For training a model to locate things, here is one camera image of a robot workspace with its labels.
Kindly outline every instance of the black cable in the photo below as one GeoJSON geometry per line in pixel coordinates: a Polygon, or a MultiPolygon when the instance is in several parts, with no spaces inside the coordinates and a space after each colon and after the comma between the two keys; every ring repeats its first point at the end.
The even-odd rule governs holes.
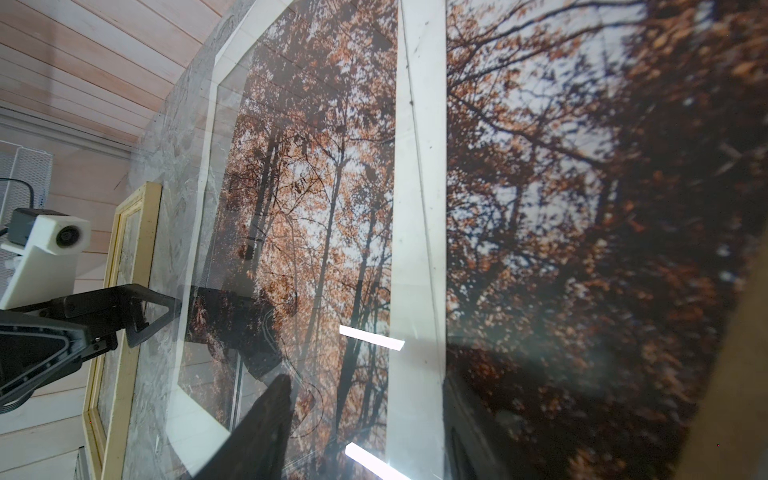
{"type": "Polygon", "coordinates": [[[7,180],[9,182],[19,182],[20,184],[26,185],[27,188],[29,189],[29,208],[35,208],[35,189],[32,188],[32,185],[28,184],[23,180],[19,180],[18,178],[0,177],[0,180],[7,180]]]}

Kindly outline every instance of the marble wall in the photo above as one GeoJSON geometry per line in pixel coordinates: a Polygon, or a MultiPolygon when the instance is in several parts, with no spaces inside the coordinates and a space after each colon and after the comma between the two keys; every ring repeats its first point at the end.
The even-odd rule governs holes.
{"type": "MultiPolygon", "coordinates": [[[[216,53],[253,4],[237,0],[168,95],[132,157],[128,190],[145,181],[163,185],[149,287],[180,295],[197,202],[197,178],[216,53]]],[[[210,197],[218,198],[215,193],[210,197]]],[[[147,312],[151,321],[158,314],[147,312]]],[[[123,479],[184,478],[186,472],[165,437],[178,323],[141,346],[123,479]]]]}

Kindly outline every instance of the wooden ceiling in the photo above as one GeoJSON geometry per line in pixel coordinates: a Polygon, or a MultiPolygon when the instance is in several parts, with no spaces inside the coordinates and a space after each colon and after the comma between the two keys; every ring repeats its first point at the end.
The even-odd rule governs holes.
{"type": "Polygon", "coordinates": [[[0,0],[0,102],[133,144],[233,0],[0,0]]]}

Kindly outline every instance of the picture frame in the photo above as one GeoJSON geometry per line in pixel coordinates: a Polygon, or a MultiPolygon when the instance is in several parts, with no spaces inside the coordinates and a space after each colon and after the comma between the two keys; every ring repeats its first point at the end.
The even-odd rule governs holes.
{"type": "MultiPolygon", "coordinates": [[[[212,162],[212,150],[217,142],[221,141],[220,133],[216,133],[214,128],[217,109],[220,105],[227,109],[238,108],[227,103],[231,101],[227,95],[239,97],[232,95],[231,90],[226,91],[229,88],[227,79],[231,74],[249,68],[251,56],[247,55],[247,52],[290,4],[291,2],[284,0],[255,0],[214,59],[197,179],[195,219],[184,285],[193,284],[195,265],[201,254],[197,248],[206,235],[206,232],[201,230],[206,192],[210,191],[209,187],[213,187],[213,191],[219,191],[220,188],[216,185],[209,186],[208,179],[223,175],[223,171],[215,170],[220,167],[215,163],[215,159],[212,162]]],[[[414,332],[418,332],[417,336],[433,348],[403,352],[389,359],[389,368],[397,373],[389,377],[388,411],[398,412],[398,415],[389,415],[387,418],[386,451],[389,461],[401,462],[402,465],[411,464],[413,452],[419,452],[420,458],[429,458],[429,462],[432,462],[422,462],[419,466],[421,472],[423,475],[431,475],[431,472],[443,469],[445,428],[442,410],[433,409],[431,406],[442,405],[442,377],[445,376],[445,309],[435,308],[438,304],[433,303],[433,299],[445,298],[446,10],[445,3],[439,0],[401,2],[399,5],[401,10],[398,13],[396,73],[398,87],[395,99],[398,118],[395,138],[399,147],[396,148],[394,159],[395,206],[392,235],[393,243],[399,242],[407,247],[393,249],[392,270],[397,272],[393,274],[393,279],[395,275],[400,275],[400,278],[417,282],[418,289],[413,288],[412,283],[398,283],[393,280],[393,314],[389,328],[390,335],[396,338],[410,337],[414,332]],[[407,26],[405,18],[411,19],[407,26]],[[422,42],[425,36],[430,38],[429,42],[422,42]],[[410,71],[415,72],[413,85],[409,84],[410,71]],[[412,88],[420,98],[415,105],[411,101],[412,88]],[[423,151],[419,150],[415,139],[417,121],[421,142],[426,145],[423,151]],[[442,178],[443,181],[422,185],[422,176],[442,178]],[[410,207],[421,205],[422,202],[425,202],[424,209],[410,207]],[[423,261],[415,262],[413,258],[423,261]],[[414,365],[429,367],[413,369],[414,365]],[[420,392],[419,402],[413,400],[414,391],[420,392]],[[431,413],[425,414],[425,408],[431,413]],[[420,419],[421,428],[418,432],[414,432],[413,418],[420,419]]],[[[190,289],[185,289],[181,300],[167,412],[182,413],[168,416],[164,433],[182,465],[191,475],[195,475],[224,443],[230,432],[179,386],[190,312],[190,289]],[[195,425],[197,430],[205,431],[206,435],[197,435],[195,440],[191,441],[189,425],[195,425]]]]}
{"type": "MultiPolygon", "coordinates": [[[[161,193],[162,185],[147,182],[115,209],[104,288],[149,286],[161,193]]],[[[94,480],[122,477],[138,355],[139,349],[128,347],[119,332],[117,349],[91,362],[82,422],[94,480]]]]}
{"type": "Polygon", "coordinates": [[[674,480],[764,478],[768,432],[768,229],[729,319],[674,480]]]}

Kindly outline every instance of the orange autumn leaves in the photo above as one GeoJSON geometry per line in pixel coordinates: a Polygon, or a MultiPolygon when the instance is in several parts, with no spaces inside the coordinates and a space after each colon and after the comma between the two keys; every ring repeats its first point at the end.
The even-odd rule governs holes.
{"type": "Polygon", "coordinates": [[[671,475],[768,210],[763,8],[449,2],[449,365],[545,478],[671,475]]]}
{"type": "Polygon", "coordinates": [[[294,2],[250,54],[210,281],[274,305],[289,478],[362,477],[337,439],[384,448],[388,357],[338,325],[389,328],[396,25],[393,0],[294,2]]]}

